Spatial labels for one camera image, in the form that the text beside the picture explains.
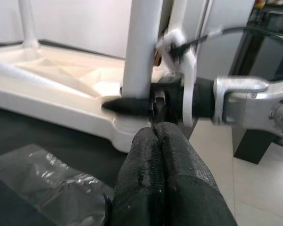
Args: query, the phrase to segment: white tile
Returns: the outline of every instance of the white tile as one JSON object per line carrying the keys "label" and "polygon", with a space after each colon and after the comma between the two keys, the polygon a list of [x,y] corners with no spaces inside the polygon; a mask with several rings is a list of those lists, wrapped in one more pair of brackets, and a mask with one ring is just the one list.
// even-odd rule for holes
{"label": "white tile", "polygon": [[259,165],[233,162],[235,198],[283,217],[283,161],[266,154]]}
{"label": "white tile", "polygon": [[272,143],[267,149],[265,156],[283,161],[283,147]]}
{"label": "white tile", "polygon": [[199,121],[190,139],[192,146],[211,170],[227,205],[234,213],[233,145],[230,127]]}
{"label": "white tile", "polygon": [[236,201],[236,221],[239,226],[283,226],[283,218]]}

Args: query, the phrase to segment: black cable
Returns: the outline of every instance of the black cable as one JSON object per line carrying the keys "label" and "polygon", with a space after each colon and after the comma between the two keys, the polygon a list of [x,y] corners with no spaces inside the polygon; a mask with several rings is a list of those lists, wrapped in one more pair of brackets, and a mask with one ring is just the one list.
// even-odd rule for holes
{"label": "black cable", "polygon": [[174,61],[181,61],[183,55],[191,48],[191,46],[206,42],[208,39],[211,39],[211,38],[216,38],[216,37],[220,37],[226,34],[231,34],[231,33],[236,33],[236,32],[241,32],[241,31],[256,32],[256,33],[259,33],[260,35],[267,36],[283,44],[283,38],[279,37],[278,34],[275,34],[273,32],[269,32],[269,31],[255,28],[255,27],[231,27],[231,28],[223,29],[219,32],[211,32],[198,39],[185,43],[181,45],[180,47],[171,48],[170,54],[173,57]]}

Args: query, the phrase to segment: tile floor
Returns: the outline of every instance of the tile floor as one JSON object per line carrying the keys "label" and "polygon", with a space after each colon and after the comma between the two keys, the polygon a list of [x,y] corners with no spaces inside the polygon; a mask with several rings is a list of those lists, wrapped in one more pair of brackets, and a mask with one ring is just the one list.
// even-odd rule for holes
{"label": "tile floor", "polygon": [[239,226],[283,226],[283,147],[271,144],[259,165],[233,158],[231,128],[209,121],[198,122],[190,142]]}

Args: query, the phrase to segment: white vertical pole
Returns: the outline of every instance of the white vertical pole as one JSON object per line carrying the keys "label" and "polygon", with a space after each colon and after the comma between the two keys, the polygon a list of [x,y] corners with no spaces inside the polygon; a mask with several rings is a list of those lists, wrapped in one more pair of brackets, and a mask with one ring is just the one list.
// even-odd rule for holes
{"label": "white vertical pole", "polygon": [[19,9],[24,34],[23,47],[38,47],[39,42],[36,38],[33,25],[33,12],[31,0],[19,0]]}
{"label": "white vertical pole", "polygon": [[[163,0],[132,0],[123,97],[149,98],[162,5]],[[147,119],[117,115],[112,144],[128,152],[134,135],[148,124]]]}

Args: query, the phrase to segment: white tripod base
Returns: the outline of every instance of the white tripod base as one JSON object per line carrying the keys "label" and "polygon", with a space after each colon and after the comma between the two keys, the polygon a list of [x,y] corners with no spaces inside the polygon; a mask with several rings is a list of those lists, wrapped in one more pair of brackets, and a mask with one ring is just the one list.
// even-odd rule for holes
{"label": "white tripod base", "polygon": [[[165,73],[154,67],[152,81]],[[123,75],[123,60],[45,46],[0,48],[0,108],[106,138],[127,153],[149,121],[118,125],[120,116],[101,109],[120,97]]]}

